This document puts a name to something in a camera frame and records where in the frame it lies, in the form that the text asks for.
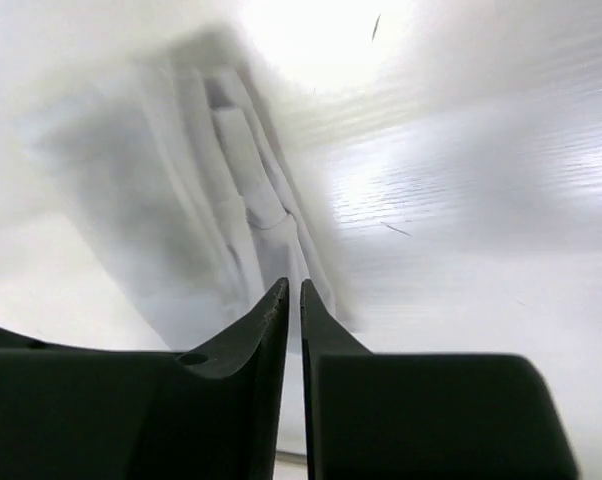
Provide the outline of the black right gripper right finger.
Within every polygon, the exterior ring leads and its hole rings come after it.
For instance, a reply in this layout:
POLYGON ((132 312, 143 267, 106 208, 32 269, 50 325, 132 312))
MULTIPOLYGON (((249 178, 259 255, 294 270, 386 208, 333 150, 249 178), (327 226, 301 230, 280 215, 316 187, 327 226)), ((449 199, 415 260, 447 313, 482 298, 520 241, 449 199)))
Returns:
POLYGON ((382 354, 300 288, 312 479, 575 479, 537 368, 512 354, 382 354))

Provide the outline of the white skirt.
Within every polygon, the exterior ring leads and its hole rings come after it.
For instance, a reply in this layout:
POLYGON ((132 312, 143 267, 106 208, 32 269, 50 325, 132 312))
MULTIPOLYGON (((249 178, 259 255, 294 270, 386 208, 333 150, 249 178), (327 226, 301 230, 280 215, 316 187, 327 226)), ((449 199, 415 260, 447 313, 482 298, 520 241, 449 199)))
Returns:
POLYGON ((225 29, 99 68, 20 125, 31 161, 141 318, 172 349, 311 280, 353 323, 275 128, 225 29))

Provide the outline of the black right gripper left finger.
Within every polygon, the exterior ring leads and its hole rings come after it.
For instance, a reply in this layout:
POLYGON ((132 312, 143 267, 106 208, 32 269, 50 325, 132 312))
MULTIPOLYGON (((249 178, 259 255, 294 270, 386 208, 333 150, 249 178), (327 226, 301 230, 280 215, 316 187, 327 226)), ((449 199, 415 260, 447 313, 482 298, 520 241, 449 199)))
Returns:
POLYGON ((269 479, 289 285, 184 352, 108 351, 0 328, 0 479, 269 479))

